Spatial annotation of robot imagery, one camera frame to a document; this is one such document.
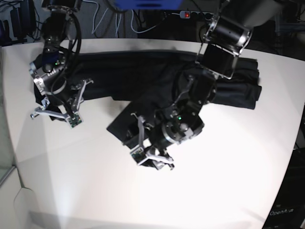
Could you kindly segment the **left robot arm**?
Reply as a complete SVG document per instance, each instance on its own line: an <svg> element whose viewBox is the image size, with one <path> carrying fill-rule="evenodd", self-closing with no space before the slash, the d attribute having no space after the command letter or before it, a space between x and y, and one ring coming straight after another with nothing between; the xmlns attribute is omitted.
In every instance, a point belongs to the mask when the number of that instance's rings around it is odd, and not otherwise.
<svg viewBox="0 0 305 229"><path fill-rule="evenodd" d="M255 27L266 23L286 4L284 0L228 0L206 26L193 63L185 64L166 87L146 92L134 102L138 143L130 155L139 166L174 168L168 147L199 135L199 113L216 96L217 80L231 80Z"/></svg>

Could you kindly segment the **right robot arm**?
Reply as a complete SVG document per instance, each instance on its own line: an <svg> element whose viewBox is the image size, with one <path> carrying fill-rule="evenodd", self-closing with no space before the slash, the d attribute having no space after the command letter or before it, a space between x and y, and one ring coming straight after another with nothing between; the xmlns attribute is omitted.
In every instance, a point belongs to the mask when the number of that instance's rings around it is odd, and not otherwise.
<svg viewBox="0 0 305 229"><path fill-rule="evenodd" d="M82 123L79 113L87 85L94 81L70 80L77 70L81 49L81 27L76 13L80 0L44 0L42 8L51 14L42 24L43 49L30 63L34 96L39 105L31 119L40 115L66 122L70 128Z"/></svg>

